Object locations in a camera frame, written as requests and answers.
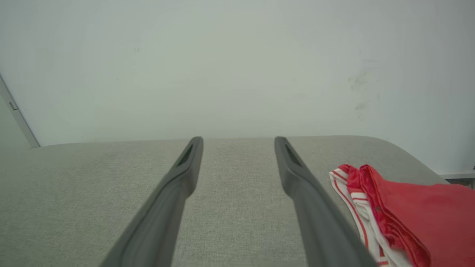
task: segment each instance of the folded cloth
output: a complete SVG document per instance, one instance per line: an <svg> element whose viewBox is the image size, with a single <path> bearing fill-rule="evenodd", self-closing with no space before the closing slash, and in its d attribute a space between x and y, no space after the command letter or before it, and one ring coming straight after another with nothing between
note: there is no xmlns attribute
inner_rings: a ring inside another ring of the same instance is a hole
<svg viewBox="0 0 475 267"><path fill-rule="evenodd" d="M414 266L475 266L475 191L386 181L369 165L340 169L350 195L366 193L389 247L406 251Z"/></svg>
<svg viewBox="0 0 475 267"><path fill-rule="evenodd" d="M348 173L336 169L330 173L330 180L337 194L348 206L362 243L379 266L411 266L403 250L389 247L373 216L366 193L358 192L350 195L347 186Z"/></svg>

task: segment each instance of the red cloth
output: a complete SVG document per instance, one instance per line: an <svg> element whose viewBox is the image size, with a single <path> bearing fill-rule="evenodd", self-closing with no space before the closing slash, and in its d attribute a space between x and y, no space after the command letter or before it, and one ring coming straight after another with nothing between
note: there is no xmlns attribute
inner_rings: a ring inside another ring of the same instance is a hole
<svg viewBox="0 0 475 267"><path fill-rule="evenodd" d="M350 193L367 194L390 247L405 250L414 266L475 266L475 191L386 181L369 165L339 168Z"/></svg>

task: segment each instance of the fabric texture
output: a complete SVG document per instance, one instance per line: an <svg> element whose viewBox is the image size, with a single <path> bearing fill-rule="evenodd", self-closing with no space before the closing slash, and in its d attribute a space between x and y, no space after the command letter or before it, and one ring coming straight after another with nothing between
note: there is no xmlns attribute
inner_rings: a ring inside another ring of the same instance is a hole
<svg viewBox="0 0 475 267"><path fill-rule="evenodd" d="M328 172L369 163L391 181L445 183L399 147L371 137L290 137L331 193ZM0 266L97 266L188 140L74 143L0 162ZM273 138L205 139L174 266L305 266L292 200L280 184Z"/></svg>
<svg viewBox="0 0 475 267"><path fill-rule="evenodd" d="M381 233L392 249L401 249L414 266L468 266L475 263L475 234L467 231L475 213L475 191L461 185L415 185L386 181L371 166L348 173L348 191L366 193Z"/></svg>
<svg viewBox="0 0 475 267"><path fill-rule="evenodd" d="M389 246L374 218L366 193L354 192L350 194L348 173L338 168L329 174L333 189L346 203L353 215L362 243L379 266L412 266L404 250L392 249Z"/></svg>

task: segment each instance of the gray fabric surface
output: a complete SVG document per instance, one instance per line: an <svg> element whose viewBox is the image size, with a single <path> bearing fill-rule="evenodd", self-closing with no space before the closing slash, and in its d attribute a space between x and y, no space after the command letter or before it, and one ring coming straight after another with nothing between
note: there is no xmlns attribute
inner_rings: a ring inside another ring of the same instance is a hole
<svg viewBox="0 0 475 267"><path fill-rule="evenodd" d="M289 138L356 230L331 188L342 163L371 164L390 181L445 183L414 157L361 136ZM27 151L0 164L0 265L95 266L179 156L187 141L77 143ZM304 266L292 201L277 172L274 142L205 140L188 198L175 266Z"/></svg>

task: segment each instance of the white striped cloth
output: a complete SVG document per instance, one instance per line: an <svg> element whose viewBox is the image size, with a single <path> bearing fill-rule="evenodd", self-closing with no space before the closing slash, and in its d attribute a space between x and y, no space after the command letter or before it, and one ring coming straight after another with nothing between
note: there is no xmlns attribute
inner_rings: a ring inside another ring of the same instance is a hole
<svg viewBox="0 0 475 267"><path fill-rule="evenodd" d="M336 169L330 172L330 180L333 189L348 206L358 227L361 241L374 260L380 266L412 266L406 252L389 247L388 241L381 234L378 223L374 218L366 193L355 192L350 195L347 182L348 174L341 169Z"/></svg>

